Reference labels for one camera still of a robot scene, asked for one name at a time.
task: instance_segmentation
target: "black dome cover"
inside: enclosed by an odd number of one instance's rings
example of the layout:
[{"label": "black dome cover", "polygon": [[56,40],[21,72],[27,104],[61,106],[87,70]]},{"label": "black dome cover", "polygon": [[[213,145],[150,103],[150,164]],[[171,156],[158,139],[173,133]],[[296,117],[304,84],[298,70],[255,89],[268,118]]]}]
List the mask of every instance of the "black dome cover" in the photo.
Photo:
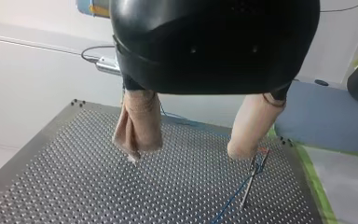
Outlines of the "black dome cover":
[{"label": "black dome cover", "polygon": [[319,0],[111,0],[123,74],[175,94],[276,90],[297,75]]}]

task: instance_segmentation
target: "white wall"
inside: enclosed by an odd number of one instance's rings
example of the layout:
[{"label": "white wall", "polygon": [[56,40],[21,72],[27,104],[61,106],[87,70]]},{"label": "white wall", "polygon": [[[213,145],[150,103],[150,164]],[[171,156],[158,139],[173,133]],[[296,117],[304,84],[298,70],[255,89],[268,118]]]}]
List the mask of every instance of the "white wall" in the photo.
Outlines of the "white wall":
[{"label": "white wall", "polygon": [[79,13],[76,0],[0,0],[0,22],[100,41],[113,33],[109,20]]},{"label": "white wall", "polygon": [[[357,5],[323,0],[322,8]],[[75,0],[0,0],[0,165],[72,99],[119,105],[121,79],[78,53],[111,42],[109,20],[77,12]],[[358,45],[358,8],[323,14],[300,79],[340,85]],[[231,126],[242,96],[161,96],[168,112]]]}]

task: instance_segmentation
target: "perforated steel platform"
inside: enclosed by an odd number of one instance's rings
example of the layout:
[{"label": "perforated steel platform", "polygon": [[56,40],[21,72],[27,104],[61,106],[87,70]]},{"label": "perforated steel platform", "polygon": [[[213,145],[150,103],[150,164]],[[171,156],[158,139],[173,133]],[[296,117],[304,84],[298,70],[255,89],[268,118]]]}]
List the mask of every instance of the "perforated steel platform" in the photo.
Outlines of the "perforated steel platform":
[{"label": "perforated steel platform", "polygon": [[[68,105],[0,170],[0,223],[210,223],[248,175],[229,129],[164,118],[161,151],[137,165],[113,146],[119,109]],[[322,223],[296,153],[278,139],[219,223]]]}]

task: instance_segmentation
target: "metal pin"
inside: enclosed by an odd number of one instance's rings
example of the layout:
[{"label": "metal pin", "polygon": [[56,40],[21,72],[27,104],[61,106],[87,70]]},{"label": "metal pin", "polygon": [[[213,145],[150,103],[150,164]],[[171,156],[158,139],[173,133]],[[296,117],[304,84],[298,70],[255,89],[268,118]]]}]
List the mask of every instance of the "metal pin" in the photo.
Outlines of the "metal pin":
[{"label": "metal pin", "polygon": [[241,204],[240,204],[241,209],[244,209],[245,206],[246,206],[246,201],[248,200],[249,192],[251,191],[251,187],[252,187],[253,181],[255,179],[255,176],[257,175],[257,170],[264,168],[264,165],[266,163],[266,159],[269,156],[269,149],[267,149],[266,155],[264,156],[263,160],[261,161],[259,167],[258,166],[256,167],[256,165],[255,165],[255,157],[256,156],[257,156],[257,154],[252,158],[252,161],[251,161],[250,169],[253,169],[253,171],[252,171],[252,175],[251,175],[251,177],[249,179],[248,185],[246,187],[245,195],[243,196]]}]

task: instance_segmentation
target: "metal tweezers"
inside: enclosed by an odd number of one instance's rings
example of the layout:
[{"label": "metal tweezers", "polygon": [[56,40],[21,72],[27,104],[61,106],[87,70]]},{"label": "metal tweezers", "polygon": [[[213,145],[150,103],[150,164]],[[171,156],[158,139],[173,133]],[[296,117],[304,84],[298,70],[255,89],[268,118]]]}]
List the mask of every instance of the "metal tweezers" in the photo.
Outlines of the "metal tweezers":
[{"label": "metal tweezers", "polygon": [[269,156],[269,149],[260,150],[260,151],[261,151],[261,154],[263,155],[263,160],[261,161],[261,163],[259,165],[256,165],[256,163],[255,163],[255,159],[257,157],[257,153],[256,153],[252,157],[251,164],[249,166],[249,171],[252,172],[252,174],[251,174],[251,177],[250,177],[250,179],[248,181],[248,185],[246,187],[245,195],[243,196],[242,201],[241,201],[241,205],[240,205],[241,209],[244,209],[245,206],[246,206],[246,201],[248,199],[249,192],[251,190],[251,186],[253,184],[255,176],[258,175],[258,170],[264,168],[264,165],[266,164],[267,157]]}]

